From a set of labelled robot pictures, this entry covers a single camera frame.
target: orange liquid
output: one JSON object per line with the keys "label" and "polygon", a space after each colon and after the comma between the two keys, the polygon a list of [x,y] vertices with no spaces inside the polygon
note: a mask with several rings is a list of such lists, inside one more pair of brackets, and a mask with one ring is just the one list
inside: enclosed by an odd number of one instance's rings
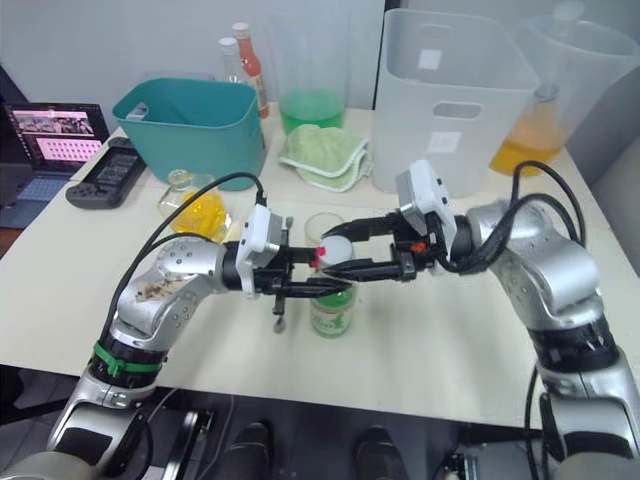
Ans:
{"label": "orange liquid", "polygon": [[[187,201],[192,195],[193,193],[187,193],[182,201]],[[222,199],[218,194],[209,192],[182,212],[173,221],[171,228],[178,233],[199,233],[220,243],[224,241],[230,224],[231,217],[224,209]]]}
{"label": "orange liquid", "polygon": [[[491,168],[506,175],[513,175],[513,170],[516,166],[525,160],[538,160],[539,162],[549,163],[560,150],[562,150],[562,145],[551,149],[540,150],[505,140],[500,150],[498,150],[498,153],[493,157]],[[539,175],[540,172],[541,170],[538,168],[526,167],[522,170],[521,175],[530,177]]]}

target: white table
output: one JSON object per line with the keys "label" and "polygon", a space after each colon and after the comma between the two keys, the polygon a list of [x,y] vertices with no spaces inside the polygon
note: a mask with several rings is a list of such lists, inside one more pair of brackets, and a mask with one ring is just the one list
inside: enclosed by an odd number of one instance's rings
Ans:
{"label": "white table", "polygon": [[[350,110],[345,126],[369,135],[371,117],[369,111]],[[368,179],[346,194],[306,186],[277,164],[284,138],[277,119],[269,119],[265,127],[270,151],[261,179],[270,208],[295,218],[293,244],[304,244],[304,222],[314,213],[330,210],[349,220],[397,206],[395,195],[377,191]],[[583,205],[607,317],[640,381],[640,281],[567,153],[553,166]],[[115,210],[77,209],[66,202],[64,192],[52,201],[0,261],[0,363],[81,373],[113,288],[161,221],[155,204],[165,188],[145,173]],[[490,172],[481,193],[454,200],[453,206],[462,213],[509,190],[509,178]],[[522,190],[559,192],[542,176],[524,180]],[[234,218],[249,211],[253,192],[225,192]],[[232,236],[238,235],[240,223]],[[376,239],[360,245],[358,254],[383,258],[388,243]],[[305,273],[298,269],[296,276]],[[287,328],[273,334],[272,304],[272,298],[247,301],[239,293],[206,299],[172,349],[158,383],[522,425],[535,355],[525,328],[490,273],[464,278],[424,274],[406,285],[360,285],[354,323],[334,340],[313,332],[304,300],[288,301]],[[534,412],[533,424],[538,425],[537,409]]]}

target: laptop screen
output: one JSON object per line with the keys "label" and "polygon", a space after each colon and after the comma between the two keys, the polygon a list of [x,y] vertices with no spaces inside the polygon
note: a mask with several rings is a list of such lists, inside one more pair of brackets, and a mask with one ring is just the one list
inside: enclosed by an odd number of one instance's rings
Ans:
{"label": "laptop screen", "polygon": [[23,103],[5,108],[36,172],[73,173],[109,137],[99,105]]}

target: teal plastic bin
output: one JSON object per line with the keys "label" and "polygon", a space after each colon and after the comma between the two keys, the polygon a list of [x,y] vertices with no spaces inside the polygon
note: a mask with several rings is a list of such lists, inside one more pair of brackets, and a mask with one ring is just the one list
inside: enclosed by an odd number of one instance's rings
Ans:
{"label": "teal plastic bin", "polygon": [[[176,168],[220,178],[233,172],[259,175],[264,165],[256,93],[247,85],[157,78],[131,90],[113,115],[163,182]],[[241,178],[220,188],[252,185]]]}

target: green cable tie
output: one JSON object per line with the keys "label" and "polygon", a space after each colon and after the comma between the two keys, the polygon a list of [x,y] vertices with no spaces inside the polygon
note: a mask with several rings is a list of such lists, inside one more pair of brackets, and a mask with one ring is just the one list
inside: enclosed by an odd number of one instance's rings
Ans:
{"label": "green cable tie", "polygon": [[112,377],[117,377],[121,371],[130,373],[156,372],[162,368],[161,363],[131,363],[121,358],[116,358],[107,350],[102,348],[99,342],[93,346],[93,352],[107,364],[107,373]]}

